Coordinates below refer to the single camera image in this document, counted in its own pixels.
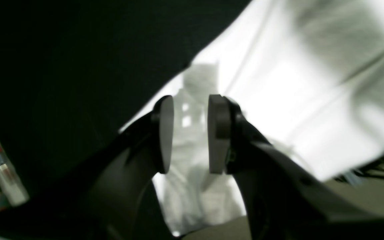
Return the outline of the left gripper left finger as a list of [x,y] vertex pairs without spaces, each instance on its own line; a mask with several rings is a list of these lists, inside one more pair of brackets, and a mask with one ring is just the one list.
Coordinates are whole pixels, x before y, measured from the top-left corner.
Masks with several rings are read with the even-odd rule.
[[40,240],[131,240],[143,194],[169,171],[174,100],[160,98],[103,150],[58,181],[29,234]]

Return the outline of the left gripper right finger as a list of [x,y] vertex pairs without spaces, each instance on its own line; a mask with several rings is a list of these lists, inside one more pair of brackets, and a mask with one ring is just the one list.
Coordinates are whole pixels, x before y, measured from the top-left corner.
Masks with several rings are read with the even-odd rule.
[[233,176],[253,240],[384,240],[384,216],[340,197],[246,120],[228,97],[208,100],[209,171]]

